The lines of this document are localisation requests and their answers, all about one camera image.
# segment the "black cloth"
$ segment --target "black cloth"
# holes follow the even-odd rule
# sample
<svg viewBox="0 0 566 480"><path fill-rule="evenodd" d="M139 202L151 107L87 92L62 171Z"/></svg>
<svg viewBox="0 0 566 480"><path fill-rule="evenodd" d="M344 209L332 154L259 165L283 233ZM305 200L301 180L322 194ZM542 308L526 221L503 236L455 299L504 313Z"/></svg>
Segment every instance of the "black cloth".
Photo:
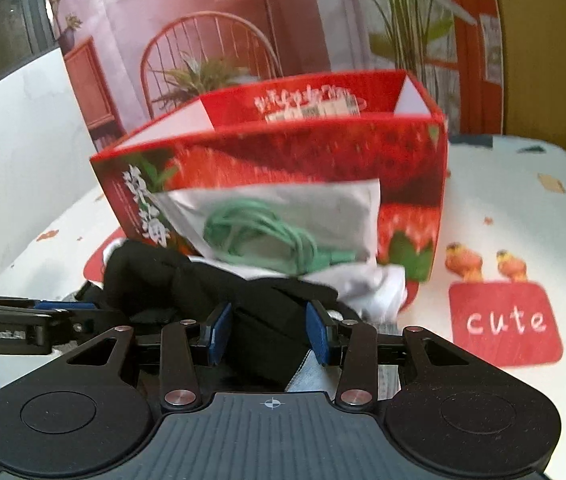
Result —
<svg viewBox="0 0 566 480"><path fill-rule="evenodd" d="M112 253L103 285L108 308L127 314L137 330L146 325L156 331L157 326L181 319L204 321L219 304L231 303L233 328L224 361L240 374L281 388L310 348L305 333L307 301L319 300L345 318L358 319L337 302L337 292L329 286L296 278L245 280L134 240Z"/></svg>

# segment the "blue gripper pad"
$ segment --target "blue gripper pad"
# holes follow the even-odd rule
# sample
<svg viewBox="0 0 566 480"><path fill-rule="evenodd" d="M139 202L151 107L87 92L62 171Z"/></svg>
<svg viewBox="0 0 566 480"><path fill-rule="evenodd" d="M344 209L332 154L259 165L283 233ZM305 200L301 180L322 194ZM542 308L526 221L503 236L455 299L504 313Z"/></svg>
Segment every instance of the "blue gripper pad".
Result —
<svg viewBox="0 0 566 480"><path fill-rule="evenodd" d="M199 412L166 416L140 452L87 478L450 480L406 459L372 416L342 412L323 393L216 394Z"/></svg>
<svg viewBox="0 0 566 480"><path fill-rule="evenodd" d="M310 340L316 360L320 365L326 366L330 357L327 333L325 325L312 303L308 303L305 308L305 332Z"/></svg>
<svg viewBox="0 0 566 480"><path fill-rule="evenodd" d="M210 365L218 365L232 333L232 305L228 303L212 328L207 355Z"/></svg>
<svg viewBox="0 0 566 480"><path fill-rule="evenodd" d="M95 310L96 305L93 303L77 303L76 301L41 301L35 304L36 310L57 310L64 308L65 310Z"/></svg>

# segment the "green cable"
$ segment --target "green cable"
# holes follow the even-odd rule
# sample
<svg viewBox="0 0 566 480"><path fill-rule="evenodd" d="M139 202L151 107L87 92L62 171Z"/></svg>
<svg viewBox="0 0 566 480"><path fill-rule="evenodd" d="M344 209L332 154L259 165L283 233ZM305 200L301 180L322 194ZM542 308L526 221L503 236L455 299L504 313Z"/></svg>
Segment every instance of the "green cable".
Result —
<svg viewBox="0 0 566 480"><path fill-rule="evenodd" d="M281 243L284 250L280 257L250 254L245 245L265 238ZM223 262L262 267L295 276L356 259L355 251L318 247L307 230L287 224L272 211L271 206L259 200L230 200L218 206L205 221L203 239Z"/></svg>

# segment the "chinese characters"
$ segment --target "chinese characters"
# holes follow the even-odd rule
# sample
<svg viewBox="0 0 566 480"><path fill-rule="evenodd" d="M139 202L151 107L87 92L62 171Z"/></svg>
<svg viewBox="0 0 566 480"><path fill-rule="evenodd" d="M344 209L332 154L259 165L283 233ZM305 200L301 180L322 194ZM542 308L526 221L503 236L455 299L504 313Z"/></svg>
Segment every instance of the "chinese characters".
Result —
<svg viewBox="0 0 566 480"><path fill-rule="evenodd" d="M345 99L349 96L351 96L351 92L340 86L323 85L318 89L307 85L303 91L290 92L284 89L280 94L275 90L268 90L267 96L254 98L254 105L260 113L264 114L278 110L289 110L292 106L299 108L302 105L316 105L324 100Z"/></svg>
<svg viewBox="0 0 566 480"><path fill-rule="evenodd" d="M138 204L138 216L141 219L143 237L149 238L155 244L167 247L167 238L170 233L160 220L160 210L150 202L150 192L147 183L141 176L141 170L130 165L128 171L123 172L123 181L132 192L134 202Z"/></svg>

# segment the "printed backdrop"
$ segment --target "printed backdrop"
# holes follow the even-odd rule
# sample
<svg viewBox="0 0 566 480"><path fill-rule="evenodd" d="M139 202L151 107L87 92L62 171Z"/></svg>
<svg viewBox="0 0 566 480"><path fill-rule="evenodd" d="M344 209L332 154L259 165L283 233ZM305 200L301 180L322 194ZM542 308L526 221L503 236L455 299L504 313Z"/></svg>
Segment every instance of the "printed backdrop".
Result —
<svg viewBox="0 0 566 480"><path fill-rule="evenodd" d="M452 134L502 132L496 0L49 2L98 148L211 89L366 68L414 72Z"/></svg>

